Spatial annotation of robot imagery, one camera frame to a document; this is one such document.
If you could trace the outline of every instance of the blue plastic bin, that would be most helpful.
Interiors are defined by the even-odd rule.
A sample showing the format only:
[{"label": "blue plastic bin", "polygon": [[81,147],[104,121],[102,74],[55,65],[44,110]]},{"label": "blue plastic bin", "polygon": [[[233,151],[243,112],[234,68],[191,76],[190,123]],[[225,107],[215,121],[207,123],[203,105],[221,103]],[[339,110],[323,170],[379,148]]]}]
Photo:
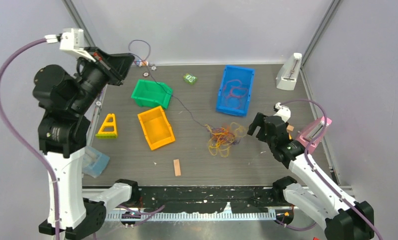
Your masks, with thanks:
[{"label": "blue plastic bin", "polygon": [[246,116],[251,101],[254,76],[254,69],[225,66],[216,100],[216,111],[234,116]]},{"label": "blue plastic bin", "polygon": [[109,156],[101,153],[91,146],[85,147],[85,154],[82,156],[82,173],[99,177],[109,163]]}]

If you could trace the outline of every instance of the light blue container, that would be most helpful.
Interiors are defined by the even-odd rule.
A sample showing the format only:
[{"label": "light blue container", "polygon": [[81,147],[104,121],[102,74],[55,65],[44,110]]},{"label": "light blue container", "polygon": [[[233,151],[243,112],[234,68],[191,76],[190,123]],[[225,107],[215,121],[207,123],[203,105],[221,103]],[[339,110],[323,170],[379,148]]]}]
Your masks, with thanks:
[{"label": "light blue container", "polygon": [[82,173],[97,178],[109,163],[109,156],[101,153],[91,146],[85,147],[82,157]]}]

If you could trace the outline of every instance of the small wooden stick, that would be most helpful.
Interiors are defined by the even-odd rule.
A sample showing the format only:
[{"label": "small wooden stick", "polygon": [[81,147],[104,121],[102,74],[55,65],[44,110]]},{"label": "small wooden stick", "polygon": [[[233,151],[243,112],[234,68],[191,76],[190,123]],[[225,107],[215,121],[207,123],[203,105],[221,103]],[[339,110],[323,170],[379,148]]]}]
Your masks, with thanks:
[{"label": "small wooden stick", "polygon": [[174,171],[176,177],[182,175],[182,170],[180,169],[180,160],[178,159],[174,159]]}]

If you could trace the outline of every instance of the plastic bin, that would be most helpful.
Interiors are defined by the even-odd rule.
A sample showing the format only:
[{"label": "plastic bin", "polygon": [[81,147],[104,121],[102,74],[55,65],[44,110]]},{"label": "plastic bin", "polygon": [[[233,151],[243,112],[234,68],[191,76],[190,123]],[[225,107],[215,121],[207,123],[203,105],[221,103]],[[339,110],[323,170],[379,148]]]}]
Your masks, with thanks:
[{"label": "plastic bin", "polygon": [[140,107],[168,108],[173,90],[163,82],[139,79],[135,85],[131,98]]},{"label": "plastic bin", "polygon": [[218,91],[216,111],[234,116],[246,116],[251,101],[254,76],[254,69],[225,66]]},{"label": "plastic bin", "polygon": [[85,147],[85,153],[82,156],[82,173],[99,177],[109,163],[109,156],[101,153],[91,146]]},{"label": "plastic bin", "polygon": [[137,116],[150,150],[153,151],[176,141],[162,106],[144,111]]}]

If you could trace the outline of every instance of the wooden block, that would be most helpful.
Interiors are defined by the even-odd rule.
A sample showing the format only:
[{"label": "wooden block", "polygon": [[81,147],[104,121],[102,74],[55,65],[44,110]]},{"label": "wooden block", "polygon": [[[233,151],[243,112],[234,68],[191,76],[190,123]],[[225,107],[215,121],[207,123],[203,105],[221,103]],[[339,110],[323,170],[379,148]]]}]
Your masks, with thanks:
[{"label": "wooden block", "polygon": [[180,169],[180,160],[178,159],[174,159],[174,172],[176,177],[182,175],[182,170]]},{"label": "wooden block", "polygon": [[289,126],[287,126],[286,127],[286,130],[288,131],[288,132],[293,132],[293,129],[294,129],[295,127],[293,127],[292,125],[289,125]]}]

